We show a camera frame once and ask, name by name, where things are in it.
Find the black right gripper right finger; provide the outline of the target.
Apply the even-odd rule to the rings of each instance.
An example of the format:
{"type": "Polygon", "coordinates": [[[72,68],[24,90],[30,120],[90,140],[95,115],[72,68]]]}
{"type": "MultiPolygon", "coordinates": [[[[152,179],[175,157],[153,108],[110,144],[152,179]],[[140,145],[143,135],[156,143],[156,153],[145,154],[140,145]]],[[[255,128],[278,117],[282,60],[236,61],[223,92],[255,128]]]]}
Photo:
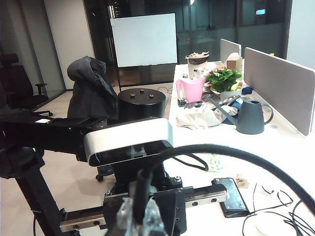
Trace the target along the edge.
{"type": "Polygon", "coordinates": [[[162,221],[158,205],[154,199],[149,199],[144,215],[144,235],[163,236],[164,223],[162,221]]]}

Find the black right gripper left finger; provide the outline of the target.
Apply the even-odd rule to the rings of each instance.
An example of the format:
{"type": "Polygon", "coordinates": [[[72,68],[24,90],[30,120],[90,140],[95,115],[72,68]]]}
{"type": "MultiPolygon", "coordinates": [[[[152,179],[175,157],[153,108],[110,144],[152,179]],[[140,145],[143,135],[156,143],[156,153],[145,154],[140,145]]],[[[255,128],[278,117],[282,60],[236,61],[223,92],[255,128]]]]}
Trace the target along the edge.
{"type": "Polygon", "coordinates": [[[133,198],[123,197],[123,203],[117,212],[116,219],[118,228],[123,231],[125,236],[138,235],[137,226],[133,218],[133,198]]]}

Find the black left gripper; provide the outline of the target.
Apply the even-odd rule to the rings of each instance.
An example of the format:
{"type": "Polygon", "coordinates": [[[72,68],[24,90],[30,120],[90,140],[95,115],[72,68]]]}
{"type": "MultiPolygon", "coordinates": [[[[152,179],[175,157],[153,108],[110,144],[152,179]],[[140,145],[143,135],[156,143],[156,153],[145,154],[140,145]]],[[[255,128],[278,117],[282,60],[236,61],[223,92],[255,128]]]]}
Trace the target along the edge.
{"type": "Polygon", "coordinates": [[[158,205],[165,231],[168,235],[180,235],[187,230],[186,209],[209,203],[221,203],[227,199],[227,189],[222,184],[200,188],[183,187],[180,177],[171,178],[171,185],[159,190],[152,182],[154,173],[140,170],[135,181],[128,184],[128,191],[106,194],[103,205],[66,213],[61,220],[63,233],[99,226],[106,228],[105,236],[124,236],[118,227],[117,213],[124,198],[133,198],[133,218],[138,233],[144,232],[145,208],[149,199],[158,205]]]}

